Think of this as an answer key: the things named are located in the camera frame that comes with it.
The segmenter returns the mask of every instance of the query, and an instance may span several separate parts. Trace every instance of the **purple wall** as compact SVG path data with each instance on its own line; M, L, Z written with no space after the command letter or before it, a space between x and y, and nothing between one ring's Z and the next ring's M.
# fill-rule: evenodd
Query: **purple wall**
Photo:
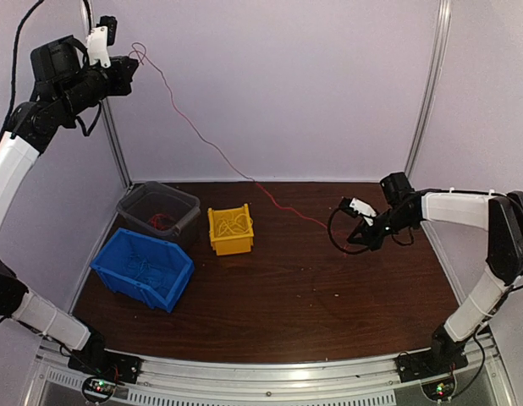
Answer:
M8 109L14 32L32 0L0 0L0 127ZM25 25L17 103L32 90L30 50L75 34L84 40L78 0L43 3ZM90 139L61 130L23 182L0 233L0 257L35 291L68 309L89 254L123 193L99 126ZM39 340L21 326L0 326L0 405L18 405Z
M442 79L412 181L417 188L523 190L523 0L454 3ZM468 294L482 274L487 234L447 224L435 229ZM509 298L492 327L523 405L523 291Z
M438 2L95 0L116 52L149 48L199 130L245 173L372 180L401 170L427 80ZM235 180L140 67L113 101L136 180Z

